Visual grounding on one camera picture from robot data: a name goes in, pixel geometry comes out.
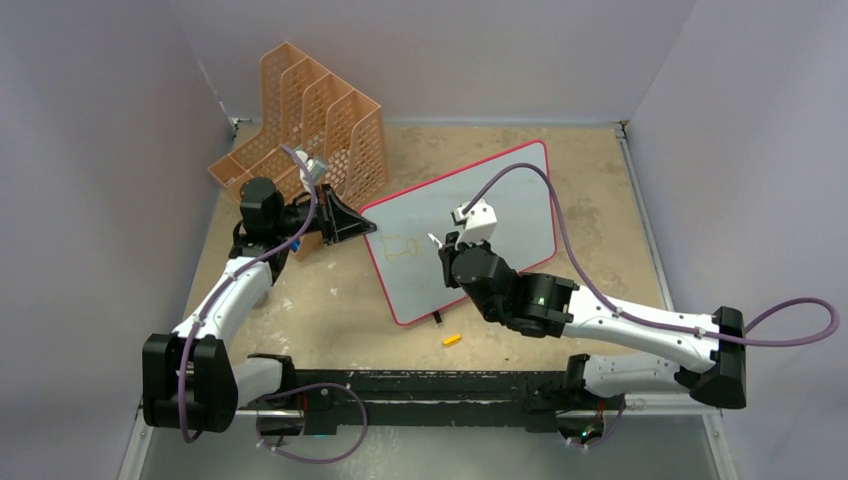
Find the yellow marker cap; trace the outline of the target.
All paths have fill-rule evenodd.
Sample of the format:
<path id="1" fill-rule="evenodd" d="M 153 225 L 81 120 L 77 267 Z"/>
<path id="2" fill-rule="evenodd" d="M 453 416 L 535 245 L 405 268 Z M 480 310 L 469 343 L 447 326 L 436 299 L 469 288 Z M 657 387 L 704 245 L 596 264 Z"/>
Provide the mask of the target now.
<path id="1" fill-rule="evenodd" d="M 453 335 L 453 336 L 450 336 L 450 337 L 444 339 L 443 342 L 442 342 L 442 345 L 444 347 L 450 347 L 450 346 L 456 345 L 461 340 L 462 340 L 461 335 Z"/>

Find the white marker pen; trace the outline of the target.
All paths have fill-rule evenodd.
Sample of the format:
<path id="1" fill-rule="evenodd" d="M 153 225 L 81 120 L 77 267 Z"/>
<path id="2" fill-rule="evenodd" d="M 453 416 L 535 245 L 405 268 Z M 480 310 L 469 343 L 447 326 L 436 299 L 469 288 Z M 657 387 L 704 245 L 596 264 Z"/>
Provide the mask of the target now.
<path id="1" fill-rule="evenodd" d="M 434 243 L 434 245 L 438 249 L 441 249 L 443 247 L 442 241 L 439 238 L 437 238 L 434 234 L 428 233 L 428 238 Z"/>

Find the pink framed whiteboard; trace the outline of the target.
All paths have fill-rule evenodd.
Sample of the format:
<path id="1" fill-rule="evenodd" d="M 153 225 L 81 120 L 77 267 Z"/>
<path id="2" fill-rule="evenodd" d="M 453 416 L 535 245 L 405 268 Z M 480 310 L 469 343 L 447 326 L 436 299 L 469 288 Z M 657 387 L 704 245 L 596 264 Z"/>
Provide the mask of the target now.
<path id="1" fill-rule="evenodd" d="M 428 233 L 444 240 L 456 230 L 451 212 L 490 180 L 483 199 L 497 226 L 490 240 L 496 254 L 518 271 L 557 252 L 555 212 L 547 186 L 533 172 L 549 171 L 546 144 L 536 139 L 427 182 L 372 202 L 360 211 L 377 225 L 365 242 L 396 324 L 405 326 L 464 297 L 446 288 L 438 249 Z"/>

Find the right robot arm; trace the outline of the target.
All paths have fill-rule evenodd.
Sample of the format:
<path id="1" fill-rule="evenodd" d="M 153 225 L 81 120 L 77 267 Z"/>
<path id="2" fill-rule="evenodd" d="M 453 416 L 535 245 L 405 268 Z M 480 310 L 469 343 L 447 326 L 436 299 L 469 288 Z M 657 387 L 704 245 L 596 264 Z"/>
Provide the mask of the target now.
<path id="1" fill-rule="evenodd" d="M 451 232 L 435 243 L 444 284 L 461 289 L 485 321 L 525 337 L 591 339 L 633 349 L 620 357 L 571 357 L 561 381 L 569 404 L 584 407 L 596 398 L 660 391 L 687 392 L 711 407 L 746 406 L 739 310 L 680 314 L 624 303 L 617 311 L 570 279 L 519 273 L 488 242 L 469 246 L 458 237 Z"/>

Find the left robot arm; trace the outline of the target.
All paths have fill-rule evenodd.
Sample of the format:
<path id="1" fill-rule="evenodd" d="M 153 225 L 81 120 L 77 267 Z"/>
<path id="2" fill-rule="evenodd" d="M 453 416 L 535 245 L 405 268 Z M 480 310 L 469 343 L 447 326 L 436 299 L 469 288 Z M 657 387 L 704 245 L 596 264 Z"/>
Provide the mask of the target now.
<path id="1" fill-rule="evenodd" d="M 142 347 L 142 411 L 147 425 L 175 428 L 193 442 L 220 433 L 237 409 L 258 398 L 284 409 L 297 399 L 290 360 L 258 354 L 235 367 L 228 346 L 248 314 L 277 282 L 293 243 L 319 233 L 333 245 L 376 231 L 375 223 L 347 206 L 328 184 L 284 199 L 268 178 L 244 183 L 241 219 L 223 273 L 198 307 L 168 334 L 152 334 Z"/>

